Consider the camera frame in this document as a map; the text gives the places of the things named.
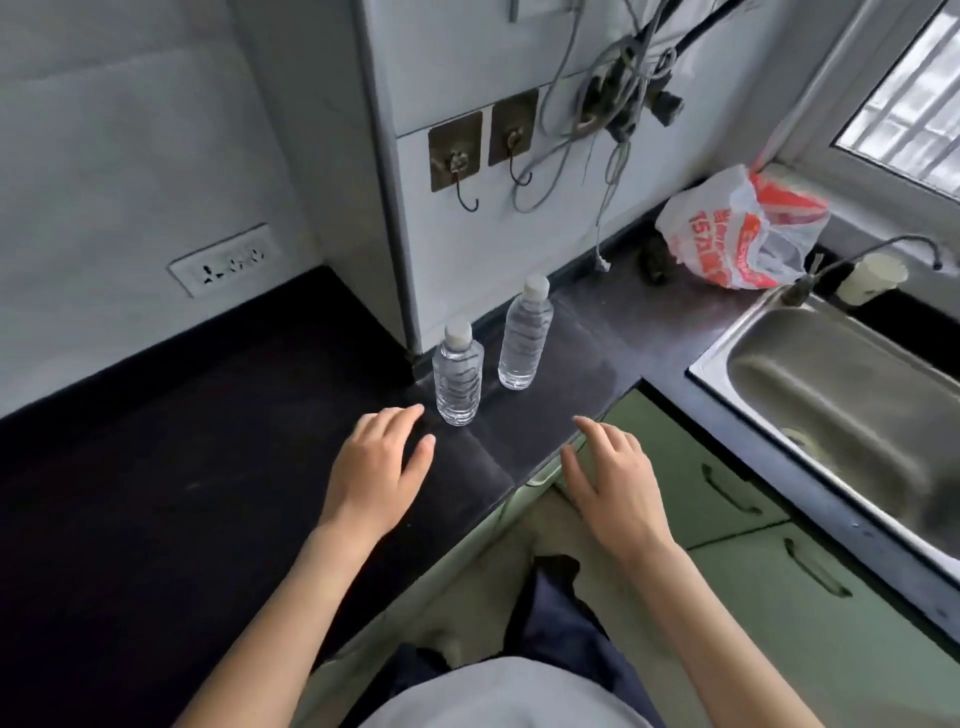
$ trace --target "kitchen sink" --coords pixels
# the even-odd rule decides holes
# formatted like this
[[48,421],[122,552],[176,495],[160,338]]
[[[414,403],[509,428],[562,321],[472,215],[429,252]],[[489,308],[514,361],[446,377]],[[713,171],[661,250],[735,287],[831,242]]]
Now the kitchen sink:
[[768,292],[690,373],[960,578],[960,384],[810,297]]

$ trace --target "bottle cap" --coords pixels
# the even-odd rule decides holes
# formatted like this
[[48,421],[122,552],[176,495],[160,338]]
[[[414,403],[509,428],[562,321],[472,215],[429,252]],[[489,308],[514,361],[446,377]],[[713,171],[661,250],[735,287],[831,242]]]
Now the bottle cap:
[[523,283],[523,298],[527,301],[546,301],[550,294],[550,281],[546,276],[534,273]]
[[473,327],[467,319],[458,316],[447,323],[444,332],[444,341],[448,349],[455,352],[462,352],[464,349],[469,348],[470,343],[473,341]]

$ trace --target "window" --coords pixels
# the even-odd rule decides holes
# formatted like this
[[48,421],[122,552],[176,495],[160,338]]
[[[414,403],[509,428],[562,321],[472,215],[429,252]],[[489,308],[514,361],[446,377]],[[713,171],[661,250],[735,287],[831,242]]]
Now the window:
[[956,237],[960,0],[877,3],[780,160],[912,231]]

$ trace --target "white plastic bag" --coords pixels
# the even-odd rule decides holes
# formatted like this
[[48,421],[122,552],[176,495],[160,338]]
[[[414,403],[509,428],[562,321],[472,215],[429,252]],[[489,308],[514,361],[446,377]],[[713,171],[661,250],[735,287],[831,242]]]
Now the white plastic bag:
[[738,165],[670,198],[657,230],[701,278],[725,288],[772,288],[804,273],[829,217],[826,203]]

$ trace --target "person's left hand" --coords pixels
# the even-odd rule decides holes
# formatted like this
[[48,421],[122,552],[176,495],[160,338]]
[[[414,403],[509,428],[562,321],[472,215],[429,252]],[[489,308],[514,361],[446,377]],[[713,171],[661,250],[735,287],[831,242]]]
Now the person's left hand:
[[372,550],[410,508],[433,462],[436,438],[425,435],[403,469],[403,446],[423,405],[364,415],[337,455],[326,488],[321,526],[341,530]]

